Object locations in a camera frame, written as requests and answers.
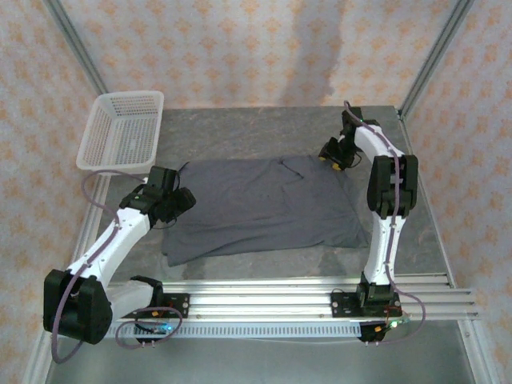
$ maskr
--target orange floral pattern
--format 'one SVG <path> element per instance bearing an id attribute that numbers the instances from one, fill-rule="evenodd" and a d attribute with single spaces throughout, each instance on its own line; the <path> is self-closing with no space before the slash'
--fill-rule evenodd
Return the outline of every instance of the orange floral pattern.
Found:
<path id="1" fill-rule="evenodd" d="M 398 106 L 455 3 L 63 1 L 109 90 L 165 108 Z"/>
<path id="2" fill-rule="evenodd" d="M 502 382 L 512 381 L 511 15 L 510 2 L 474 3 L 407 120 L 456 280 L 488 309 Z"/>
<path id="3" fill-rule="evenodd" d="M 0 2 L 0 58 L 0 382 L 19 383 L 43 280 L 80 230 L 75 158 L 95 94 L 42 1 Z"/>

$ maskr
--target black bracket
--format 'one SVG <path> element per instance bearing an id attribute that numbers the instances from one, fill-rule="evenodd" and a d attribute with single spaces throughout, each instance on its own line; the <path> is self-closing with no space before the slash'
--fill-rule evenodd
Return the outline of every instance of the black bracket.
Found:
<path id="1" fill-rule="evenodd" d="M 368 283 L 364 274 L 355 292 L 330 294 L 333 318 L 399 318 L 402 316 L 400 297 L 391 285 Z"/>
<path id="2" fill-rule="evenodd" d="M 378 125 L 378 122 L 375 120 L 362 120 L 361 108 L 351 107 L 350 111 L 355 114 L 359 120 L 355 120 L 344 110 L 342 112 L 343 128 L 340 132 L 343 139 L 339 142 L 336 138 L 330 138 L 318 154 L 321 160 L 331 160 L 333 162 L 333 168 L 336 170 L 350 168 L 354 163 L 356 153 L 361 152 L 361 149 L 355 145 L 355 131 L 361 125 L 361 121 L 364 121 L 366 124 Z"/>
<path id="3" fill-rule="evenodd" d="M 69 270 L 52 270 L 45 278 L 42 324 L 49 332 L 52 331 L 58 304 L 72 277 Z M 58 333 L 97 344 L 106 335 L 111 323 L 112 309 L 102 284 L 95 276 L 78 278 L 64 305 Z"/>
<path id="4" fill-rule="evenodd" d="M 380 218 L 391 216 L 394 211 L 394 188 L 391 176 L 399 175 L 400 207 L 398 215 L 406 217 L 416 206 L 418 199 L 418 158 L 406 154 L 398 160 L 400 170 L 396 171 L 394 160 L 388 156 L 375 156 L 371 167 L 370 182 L 366 199 L 372 212 L 377 212 Z"/>
<path id="5" fill-rule="evenodd" d="M 158 220 L 170 222 L 192 208 L 196 200 L 187 188 L 174 188 L 178 172 L 160 166 L 152 166 L 147 184 L 137 186 L 124 197 L 120 208 L 133 208 L 147 214 L 153 227 Z"/>
<path id="6" fill-rule="evenodd" d="M 182 314 L 183 318 L 189 317 L 189 308 L 190 308 L 190 294 L 171 294 L 164 293 L 163 284 L 159 280 L 155 280 L 154 278 L 147 278 L 144 276 L 133 276 L 130 280 L 135 280 L 138 282 L 145 282 L 153 287 L 153 297 L 151 298 L 151 303 L 148 306 L 168 306 L 174 308 Z M 132 315 L 127 315 L 125 318 L 131 318 Z M 137 319 L 142 318 L 178 318 L 178 315 L 175 312 L 170 310 L 168 311 L 159 311 L 158 315 L 151 314 L 149 312 L 141 312 L 137 314 Z"/>

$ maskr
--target metal frame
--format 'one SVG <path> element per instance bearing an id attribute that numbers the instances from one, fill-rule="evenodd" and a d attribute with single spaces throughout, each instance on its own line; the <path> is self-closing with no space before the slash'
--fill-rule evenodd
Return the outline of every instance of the metal frame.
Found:
<path id="1" fill-rule="evenodd" d="M 108 89 L 102 80 L 98 69 L 94 65 L 92 59 L 89 56 L 86 48 L 84 47 L 82 40 L 78 36 L 73 23 L 70 20 L 64 6 L 60 0 L 43 0 L 46 8 L 51 13 L 55 20 L 58 28 L 61 30 L 62 35 L 66 39 L 68 45 L 73 51 L 74 56 L 78 60 L 80 66 L 82 66 L 86 76 L 88 77 L 90 84 L 96 90 L 97 94 L 107 94 Z"/>
<path id="2" fill-rule="evenodd" d="M 108 93 L 99 72 L 86 51 L 76 29 L 73 27 L 67 13 L 59 0 L 43 0 L 49 12 L 54 17 L 59 29 L 63 33 L 66 41 L 70 45 L 75 57 L 86 72 L 88 79 L 98 94 Z M 411 112 L 419 95 L 424 90 L 428 80 L 433 75 L 437 64 L 446 52 L 446 48 L 454 37 L 458 27 L 462 24 L 464 17 L 473 4 L 474 0 L 459 0 L 440 33 L 436 43 L 430 51 L 427 60 L 422 66 L 416 77 L 404 103 L 398 112 L 398 120 L 406 142 L 410 150 L 410 142 L 407 137 L 406 128 L 403 124 Z M 425 190 L 421 175 L 419 175 L 420 189 L 429 202 L 429 195 Z M 110 183 L 110 177 L 99 176 L 94 185 L 94 200 L 104 202 Z M 439 238 L 438 223 L 432 215 L 430 204 L 427 204 L 429 214 L 434 221 L 434 227 Z M 88 205 L 86 216 L 83 219 L 82 230 L 74 250 L 73 261 L 80 257 L 96 240 L 99 221 L 102 214 L 100 209 Z M 446 256 L 444 245 L 439 239 L 439 245 L 446 262 L 448 274 L 439 275 L 410 275 L 397 276 L 398 284 L 404 290 L 411 290 L 421 299 L 430 303 L 429 319 L 441 319 L 443 316 L 447 319 L 458 320 L 459 329 L 462 333 L 462 340 L 466 348 L 466 353 L 470 361 L 471 369 L 476 383 L 495 383 L 499 382 L 497 370 L 489 353 L 488 336 L 480 318 L 478 310 L 475 310 L 474 298 L 469 290 L 455 289 L 454 276 L 450 262 Z M 411 286 L 412 278 L 416 283 Z M 190 309 L 190 323 L 211 324 L 212 321 L 217 324 L 224 323 L 226 320 L 234 322 L 258 321 L 261 322 L 268 318 L 262 314 L 255 314 L 254 308 L 265 310 L 266 314 L 271 314 L 272 319 L 279 316 L 281 322 L 295 320 L 301 324 L 307 321 L 314 321 L 320 324 L 333 323 L 330 317 L 330 304 L 328 303 L 328 292 L 334 287 L 345 287 L 352 290 L 358 278 L 302 278 L 302 279 L 279 279 L 279 280 L 261 280 L 252 282 L 230 281 L 230 282 L 176 282 L 166 283 L 165 290 L 186 290 L 193 292 L 196 298 L 192 302 Z M 233 304 L 240 303 L 240 297 L 243 294 L 244 301 L 250 297 L 251 304 L 246 306 L 244 314 L 240 314 L 240 308 L 236 313 L 233 312 Z M 308 308 L 305 314 L 304 307 L 301 307 L 297 300 L 307 300 Z M 418 316 L 418 308 L 415 305 L 404 300 L 404 308 L 413 313 L 413 317 Z M 466 316 L 466 310 L 472 309 L 470 315 Z M 314 316 L 310 316 L 310 311 L 314 310 Z M 27 370 L 22 382 L 39 383 L 48 375 L 51 364 L 50 356 L 50 335 L 41 328 L 40 336 L 34 344 L 32 355 L 30 356 Z"/>
<path id="3" fill-rule="evenodd" d="M 104 203 L 109 189 L 110 176 L 97 176 L 94 181 L 92 199 Z M 99 222 L 102 218 L 102 210 L 88 204 L 86 214 L 82 220 L 82 228 L 74 248 L 71 261 L 78 260 L 96 241 Z M 39 336 L 34 343 L 30 354 L 22 383 L 39 384 L 46 380 L 51 365 L 50 334 L 45 332 L 42 325 L 39 328 Z"/>
<path id="4" fill-rule="evenodd" d="M 457 29 L 464 21 L 464 18 L 473 5 L 473 2 L 474 0 L 459 0 L 455 5 L 454 10 L 446 21 L 446 24 L 443 27 L 438 39 L 427 55 L 426 60 L 423 63 L 418 76 L 414 80 L 406 98 L 404 99 L 402 106 L 398 110 L 398 114 L 401 120 L 407 119 L 407 116 L 418 100 L 419 95 L 425 89 L 425 86 L 428 83 L 430 77 L 432 77 L 432 74 L 438 66 L 439 61 L 446 52 L 448 45 L 454 38 Z"/>

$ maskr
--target gray cloth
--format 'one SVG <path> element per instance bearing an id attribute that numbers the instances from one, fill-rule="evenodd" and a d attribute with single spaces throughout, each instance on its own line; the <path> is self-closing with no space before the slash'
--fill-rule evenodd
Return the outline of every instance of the gray cloth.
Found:
<path id="1" fill-rule="evenodd" d="M 262 250 L 368 246 L 351 180 L 316 157 L 190 162 L 180 179 L 197 204 L 165 232 L 170 266 Z"/>

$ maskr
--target gray table top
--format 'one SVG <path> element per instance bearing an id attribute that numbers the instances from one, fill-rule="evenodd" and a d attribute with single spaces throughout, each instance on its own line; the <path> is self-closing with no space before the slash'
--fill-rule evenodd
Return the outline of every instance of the gray table top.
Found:
<path id="1" fill-rule="evenodd" d="M 407 152 L 392 106 L 368 106 L 362 111 L 364 118 L 376 119 L 392 143 Z M 176 168 L 193 160 L 317 154 L 329 137 L 338 136 L 341 112 L 338 106 L 166 110 L 156 163 Z M 361 164 L 346 172 L 359 191 L 358 216 L 371 233 L 372 217 L 366 204 L 370 169 L 370 162 L 363 158 Z M 135 185 L 129 179 L 113 177 L 107 204 L 116 206 Z M 103 218 L 100 230 L 106 224 Z M 359 275 L 369 251 L 369 248 L 316 246 L 200 258 L 169 268 L 160 248 L 162 232 L 152 230 L 141 239 L 118 268 L 114 281 L 125 281 L 135 274 L 163 281 Z M 434 224 L 421 193 L 402 231 L 395 271 L 397 274 L 446 272 Z"/>

